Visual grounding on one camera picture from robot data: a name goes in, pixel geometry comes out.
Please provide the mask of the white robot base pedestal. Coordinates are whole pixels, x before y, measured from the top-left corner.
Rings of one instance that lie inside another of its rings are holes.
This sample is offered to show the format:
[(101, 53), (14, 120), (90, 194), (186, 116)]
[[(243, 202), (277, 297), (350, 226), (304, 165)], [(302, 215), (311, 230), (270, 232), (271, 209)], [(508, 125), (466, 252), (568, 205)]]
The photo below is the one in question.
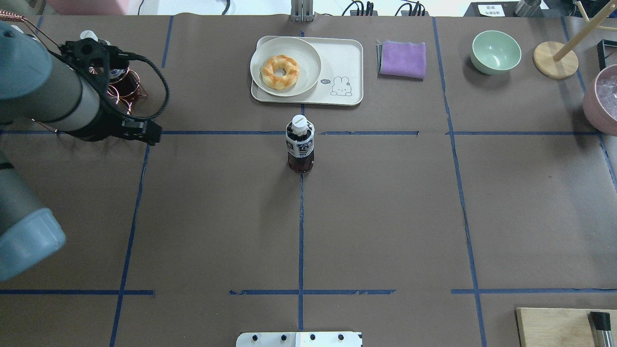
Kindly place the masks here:
[(363, 347), (361, 332), (247, 332), (236, 347)]

